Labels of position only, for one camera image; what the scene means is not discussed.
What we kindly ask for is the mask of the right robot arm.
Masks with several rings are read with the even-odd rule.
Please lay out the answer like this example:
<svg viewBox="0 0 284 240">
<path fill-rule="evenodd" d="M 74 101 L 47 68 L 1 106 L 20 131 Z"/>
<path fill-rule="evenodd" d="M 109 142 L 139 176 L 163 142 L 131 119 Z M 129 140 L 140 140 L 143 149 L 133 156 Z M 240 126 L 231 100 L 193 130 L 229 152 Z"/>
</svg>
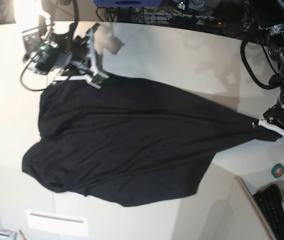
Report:
<svg viewBox="0 0 284 240">
<path fill-rule="evenodd" d="M 98 64 L 94 47 L 94 34 L 99 28 L 95 23 L 84 36 L 75 35 L 79 24 L 78 2 L 58 0 L 55 7 L 73 6 L 74 20 L 65 33 L 55 33 L 54 14 L 46 12 L 40 0 L 14 1 L 14 17 L 21 27 L 25 47 L 25 62 L 21 76 L 26 71 L 47 76 L 58 70 L 52 83 L 86 81 L 99 89 L 109 75 Z"/>
</svg>

